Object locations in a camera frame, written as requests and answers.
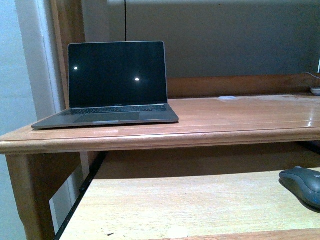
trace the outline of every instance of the laptop screen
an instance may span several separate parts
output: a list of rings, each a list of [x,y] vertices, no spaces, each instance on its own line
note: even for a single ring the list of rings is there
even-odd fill
[[[167,103],[162,41],[68,46],[71,108]]]

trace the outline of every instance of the wooden panel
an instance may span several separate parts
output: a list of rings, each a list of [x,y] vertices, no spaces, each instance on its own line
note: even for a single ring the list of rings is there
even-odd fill
[[[19,216],[28,240],[53,239],[49,200],[80,164],[80,155],[7,155]]]
[[[320,215],[279,183],[296,165],[319,171],[320,156],[294,143],[109,152],[61,240],[163,239],[176,226],[188,239],[319,237]]]
[[[265,231],[238,234],[221,234],[215,236],[195,236],[176,238],[175,240],[318,240],[320,228],[287,231]]]
[[[309,74],[169,78],[170,99],[309,93],[320,79]]]
[[[32,130],[0,138],[0,153],[159,149],[320,139],[320,97],[193,98],[169,102],[179,123]]]
[[[65,106],[69,107],[68,45],[84,43],[81,0],[51,0]]]

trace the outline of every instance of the gray mouse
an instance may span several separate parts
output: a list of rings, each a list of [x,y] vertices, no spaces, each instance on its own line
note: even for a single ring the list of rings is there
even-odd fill
[[[279,177],[279,182],[305,207],[320,212],[320,172],[296,166],[280,172]]]

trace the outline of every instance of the wall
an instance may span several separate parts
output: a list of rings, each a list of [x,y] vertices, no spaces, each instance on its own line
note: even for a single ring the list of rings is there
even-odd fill
[[[168,77],[318,70],[318,0],[126,2],[128,41],[164,41]],[[124,0],[82,4],[87,42],[125,40]]]
[[[64,109],[50,1],[4,0],[0,8],[0,135]],[[26,239],[0,155],[0,240]],[[50,201],[56,231],[83,182],[79,167]]]
[[[0,135],[37,120],[16,5],[0,7]],[[5,156],[0,155],[0,240],[25,240]]]

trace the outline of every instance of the wooden board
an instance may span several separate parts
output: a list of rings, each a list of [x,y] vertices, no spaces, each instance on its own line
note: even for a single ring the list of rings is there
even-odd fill
[[[0,153],[161,149],[320,139],[320,97],[239,96],[169,101],[179,123],[32,130],[0,138]]]
[[[316,239],[320,214],[279,183],[298,164],[320,156],[294,143],[110,152],[61,240],[168,239],[179,228],[194,240]],[[304,229],[313,236],[291,232]]]
[[[169,78],[168,97],[208,98],[262,94],[309,93],[319,87],[320,79],[307,73],[291,75],[213,76]]]

